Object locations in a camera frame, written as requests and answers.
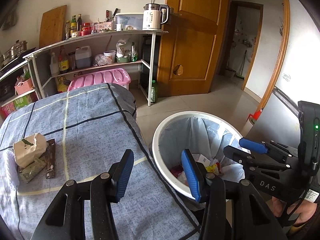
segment refrigerator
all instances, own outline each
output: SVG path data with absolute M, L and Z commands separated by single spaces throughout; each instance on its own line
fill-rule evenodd
M 320 104 L 320 33 L 299 0 L 290 1 L 290 30 L 284 62 L 270 99 L 246 138 L 300 143 L 298 101 Z

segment trash can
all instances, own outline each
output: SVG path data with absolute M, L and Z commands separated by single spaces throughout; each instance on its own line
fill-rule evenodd
M 164 119 L 157 127 L 152 140 L 152 154 L 157 168 L 167 182 L 184 196 L 194 199 L 188 186 L 169 171 L 181 164 L 181 152 L 188 148 L 192 154 L 202 154 L 208 159 L 217 159 L 227 180 L 239 182 L 244 178 L 242 165 L 228 159 L 223 148 L 239 146 L 241 134 L 221 118 L 198 111 L 185 111 Z

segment label sticker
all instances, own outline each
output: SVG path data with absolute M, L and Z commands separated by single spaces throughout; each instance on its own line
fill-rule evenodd
M 316 199 L 318 198 L 318 196 L 319 196 L 319 192 L 316 192 L 316 191 L 309 189 L 309 191 L 304 199 L 308 200 L 311 203 L 314 203 L 316 201 Z

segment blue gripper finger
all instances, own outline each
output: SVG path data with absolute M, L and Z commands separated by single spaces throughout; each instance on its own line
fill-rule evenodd
M 245 148 L 250 151 L 254 151 L 258 154 L 265 154 L 268 152 L 268 148 L 263 143 L 254 142 L 246 138 L 241 138 L 239 140 L 239 145 L 242 148 Z
M 196 201 L 199 202 L 201 199 L 200 181 L 203 180 L 203 177 L 201 176 L 199 178 L 199 173 L 200 173 L 199 168 L 195 160 L 193 159 L 189 149 L 185 149 L 182 151 L 181 162 L 182 162 L 183 170 L 186 174 L 186 178 L 189 184 L 191 194 L 196 199 Z
M 115 172 L 116 174 L 113 177 L 114 179 L 117 179 L 116 199 L 118 201 L 124 197 L 124 193 L 125 193 L 125 190 L 127 189 L 127 185 L 129 182 L 132 168 L 133 168 L 133 162 L 134 162 L 133 151 L 130 149 L 127 149 L 118 165 L 118 169 Z

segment pink plastic box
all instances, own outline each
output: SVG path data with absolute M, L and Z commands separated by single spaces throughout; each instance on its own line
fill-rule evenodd
M 129 90 L 130 82 L 128 73 L 123 68 L 116 68 L 75 77 L 71 81 L 68 91 L 102 83 L 118 84 Z

